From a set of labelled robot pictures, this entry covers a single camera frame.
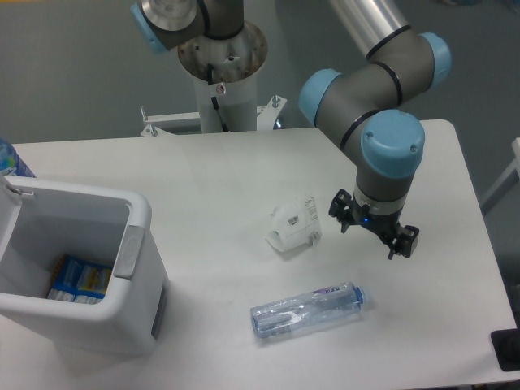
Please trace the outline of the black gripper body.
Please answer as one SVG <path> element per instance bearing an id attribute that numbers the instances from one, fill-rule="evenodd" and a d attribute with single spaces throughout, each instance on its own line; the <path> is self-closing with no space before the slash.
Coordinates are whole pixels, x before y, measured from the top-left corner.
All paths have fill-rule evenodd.
<path id="1" fill-rule="evenodd" d="M 355 198 L 352 199 L 353 206 L 351 210 L 353 213 L 353 224 L 351 226 L 359 225 L 366 230 L 373 232 L 384 244 L 389 244 L 391 229 L 396 224 L 400 224 L 399 219 L 401 217 L 402 209 L 400 208 L 397 211 L 384 211 L 383 213 L 380 213 L 374 206 L 370 206 L 369 204 L 360 206 Z"/>

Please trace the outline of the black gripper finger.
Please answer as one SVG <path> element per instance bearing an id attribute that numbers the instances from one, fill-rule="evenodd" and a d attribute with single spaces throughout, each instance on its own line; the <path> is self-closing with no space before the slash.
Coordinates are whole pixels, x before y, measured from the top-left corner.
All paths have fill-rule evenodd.
<path id="1" fill-rule="evenodd" d="M 340 223 L 342 233 L 346 233 L 353 224 L 352 206 L 352 196 L 343 188 L 331 200 L 328 214 Z"/>
<path id="2" fill-rule="evenodd" d="M 419 233 L 419 228 L 412 225 L 392 227 L 388 259 L 392 260 L 395 255 L 410 258 L 417 247 Z"/>

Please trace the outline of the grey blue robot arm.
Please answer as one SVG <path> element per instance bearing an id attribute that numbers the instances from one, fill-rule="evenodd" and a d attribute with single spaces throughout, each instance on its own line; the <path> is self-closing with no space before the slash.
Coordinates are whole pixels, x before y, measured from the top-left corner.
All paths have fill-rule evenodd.
<path id="1" fill-rule="evenodd" d="M 343 229 L 373 232 L 391 255 L 410 257 L 419 230 L 400 216 L 423 158 L 425 131 L 403 102 L 439 84 L 452 66 L 433 33 L 416 33 L 392 1 L 334 1 L 338 17 L 366 58 L 350 75 L 315 72 L 303 85 L 304 116 L 356 166 L 352 193 L 340 190 L 329 213 Z M 157 53 L 175 50 L 199 90 L 203 132 L 256 130 L 256 93 L 247 89 L 267 58 L 262 31 L 241 1 L 138 1 L 132 15 Z"/>

